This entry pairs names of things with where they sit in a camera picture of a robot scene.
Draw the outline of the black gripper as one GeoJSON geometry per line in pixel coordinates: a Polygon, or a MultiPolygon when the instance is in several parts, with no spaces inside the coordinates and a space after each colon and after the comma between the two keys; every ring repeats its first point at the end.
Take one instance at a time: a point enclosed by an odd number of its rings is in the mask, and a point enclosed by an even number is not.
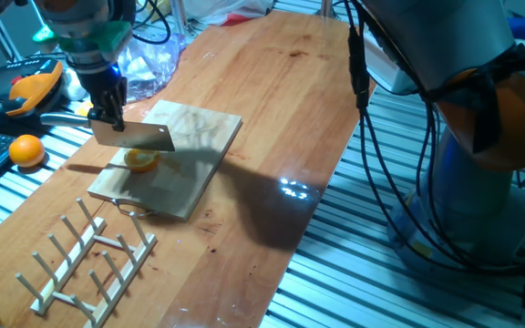
{"type": "Polygon", "coordinates": [[[123,107],[127,98],[127,79],[117,63],[103,67],[95,73],[77,73],[80,85],[89,93],[93,107],[87,118],[106,121],[122,132],[125,129],[123,107]]]}

